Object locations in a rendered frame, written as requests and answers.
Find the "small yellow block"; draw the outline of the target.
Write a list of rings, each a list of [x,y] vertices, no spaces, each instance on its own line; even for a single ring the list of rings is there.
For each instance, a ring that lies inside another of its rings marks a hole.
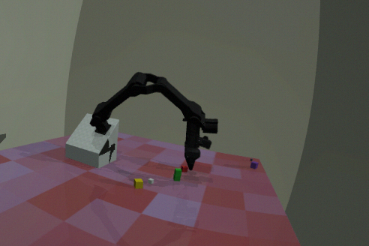
[[[143,188],[143,180],[141,178],[135,178],[133,181],[134,187],[137,188]]]

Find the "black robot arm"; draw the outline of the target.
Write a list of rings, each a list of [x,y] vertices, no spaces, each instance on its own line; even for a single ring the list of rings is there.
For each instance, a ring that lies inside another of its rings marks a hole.
[[[147,85],[147,82],[154,83]],[[188,133],[197,134],[202,128],[203,133],[216,134],[218,132],[218,119],[206,118],[206,114],[202,111],[199,104],[188,100],[180,91],[177,91],[169,82],[167,78],[155,76],[152,73],[136,72],[129,83],[112,96],[107,102],[101,102],[97,105],[90,125],[96,127],[95,132],[105,135],[111,128],[107,119],[110,118],[111,112],[129,97],[136,97],[137,95],[149,95],[152,93],[161,93],[173,104],[175,104],[182,112],[184,118],[183,122],[187,122]],[[197,137],[196,147],[200,146],[210,149],[212,141],[207,136],[203,138]]]

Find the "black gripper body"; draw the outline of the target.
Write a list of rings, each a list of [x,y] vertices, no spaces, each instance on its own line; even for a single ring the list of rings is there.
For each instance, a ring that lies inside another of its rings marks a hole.
[[[186,132],[186,141],[184,142],[184,147],[187,147],[184,150],[185,157],[200,157],[200,150],[197,147],[197,137],[199,137],[200,133],[188,133]]]

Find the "green block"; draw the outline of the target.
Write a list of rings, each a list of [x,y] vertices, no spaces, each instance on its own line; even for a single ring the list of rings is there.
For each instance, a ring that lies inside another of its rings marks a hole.
[[[182,174],[181,169],[175,169],[174,174],[175,174],[175,176],[181,176],[181,174]]]
[[[176,176],[175,174],[173,174],[173,180],[174,181],[180,181],[181,176]]]

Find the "small purple cube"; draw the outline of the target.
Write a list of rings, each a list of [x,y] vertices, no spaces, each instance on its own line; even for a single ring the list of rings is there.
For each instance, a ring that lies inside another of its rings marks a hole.
[[[258,162],[253,161],[250,163],[250,168],[253,168],[255,170],[258,167],[258,164],[259,164]]]

